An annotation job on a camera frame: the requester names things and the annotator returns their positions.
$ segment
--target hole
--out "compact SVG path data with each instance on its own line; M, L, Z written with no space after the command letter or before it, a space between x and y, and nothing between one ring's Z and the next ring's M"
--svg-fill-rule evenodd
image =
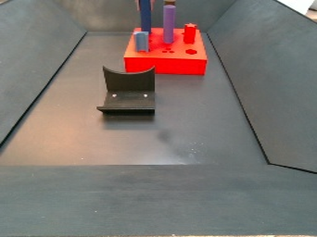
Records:
M194 50L194 49L188 49L188 50L186 50L186 54L189 54L189 55L196 55L196 54L197 54L197 50Z

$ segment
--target red block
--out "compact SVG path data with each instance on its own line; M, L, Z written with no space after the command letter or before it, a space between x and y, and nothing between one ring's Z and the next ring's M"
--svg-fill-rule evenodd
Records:
M194 44L196 30L197 30L197 25L192 23L185 25L185 33L184 33L185 44Z
M149 36L150 53L136 51L132 36L125 54L126 72L144 71L156 66L157 74L205 75L208 54L201 31L196 30L194 44L185 44L184 32L184 29L176 29L176 41L166 44L164 29L153 28Z

